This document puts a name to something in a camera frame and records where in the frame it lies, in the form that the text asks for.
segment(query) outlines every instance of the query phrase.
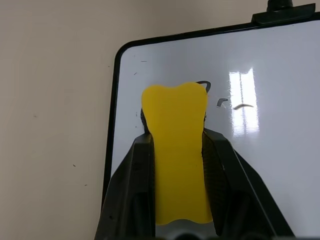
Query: whiteboard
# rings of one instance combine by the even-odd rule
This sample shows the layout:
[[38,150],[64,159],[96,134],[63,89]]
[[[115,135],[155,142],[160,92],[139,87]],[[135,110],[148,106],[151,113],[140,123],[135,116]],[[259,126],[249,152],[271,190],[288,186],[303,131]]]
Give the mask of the whiteboard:
[[[209,81],[205,127],[260,174],[296,236],[320,236],[320,22],[133,46],[120,59],[113,174],[150,85]],[[220,98],[226,98],[217,107]],[[233,110],[239,104],[243,107]]]

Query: beige wall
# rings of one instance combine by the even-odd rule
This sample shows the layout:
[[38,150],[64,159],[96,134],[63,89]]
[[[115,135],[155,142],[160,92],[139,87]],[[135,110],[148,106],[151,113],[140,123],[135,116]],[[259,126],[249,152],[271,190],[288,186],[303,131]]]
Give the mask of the beige wall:
[[[320,6],[294,1],[312,2]],[[1,0],[0,239],[93,239],[114,57],[123,44],[249,22],[266,4]]]

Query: whiteboard hanger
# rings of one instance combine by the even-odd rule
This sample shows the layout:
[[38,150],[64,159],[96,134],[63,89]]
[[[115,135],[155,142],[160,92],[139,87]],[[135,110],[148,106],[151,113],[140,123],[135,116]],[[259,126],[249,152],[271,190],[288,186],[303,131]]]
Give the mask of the whiteboard hanger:
[[258,25],[274,25],[299,20],[307,20],[316,11],[316,4],[293,6],[292,0],[268,0],[266,12],[252,15],[252,22]]

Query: yellow silicone piece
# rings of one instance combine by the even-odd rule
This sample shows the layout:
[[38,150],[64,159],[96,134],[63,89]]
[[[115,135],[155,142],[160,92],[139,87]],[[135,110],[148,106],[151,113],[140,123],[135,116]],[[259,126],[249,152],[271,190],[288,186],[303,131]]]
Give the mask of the yellow silicone piece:
[[142,94],[142,110],[154,141],[158,225],[178,219],[212,221],[201,154],[207,98],[205,88],[195,82],[154,85]]

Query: black whiteboard frame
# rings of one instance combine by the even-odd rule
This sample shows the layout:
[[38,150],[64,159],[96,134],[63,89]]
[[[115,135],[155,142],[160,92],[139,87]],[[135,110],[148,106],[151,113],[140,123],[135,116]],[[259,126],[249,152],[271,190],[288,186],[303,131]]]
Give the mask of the black whiteboard frame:
[[113,146],[114,146],[114,134],[115,134],[115,123],[116,123],[116,108],[117,108],[120,64],[121,64],[121,57],[127,49],[132,48],[132,47],[143,46],[143,45],[158,44],[158,43],[165,43],[165,42],[185,40],[185,39],[193,39],[193,38],[201,38],[201,37],[242,32],[242,31],[248,31],[248,30],[272,28],[272,27],[306,23],[306,22],[319,21],[319,20],[320,20],[320,12],[316,12],[310,18],[307,18],[307,19],[286,21],[286,22],[280,22],[280,23],[274,23],[274,24],[268,24],[268,25],[259,25],[254,22],[249,22],[249,23],[243,23],[243,24],[237,24],[237,25],[231,25],[231,26],[224,26],[224,27],[217,27],[217,28],[210,28],[210,29],[204,29],[204,30],[198,30],[198,31],[185,32],[185,33],[180,33],[180,34],[175,34],[175,35],[159,36],[159,37],[152,37],[152,38],[146,38],[146,39],[141,39],[141,40],[135,40],[135,41],[131,41],[131,42],[128,42],[125,45],[123,45],[116,53],[115,59],[114,59],[101,205],[103,205],[103,203],[105,201],[107,188],[108,188],[110,178],[111,178],[111,167],[112,167],[112,156],[113,156]]

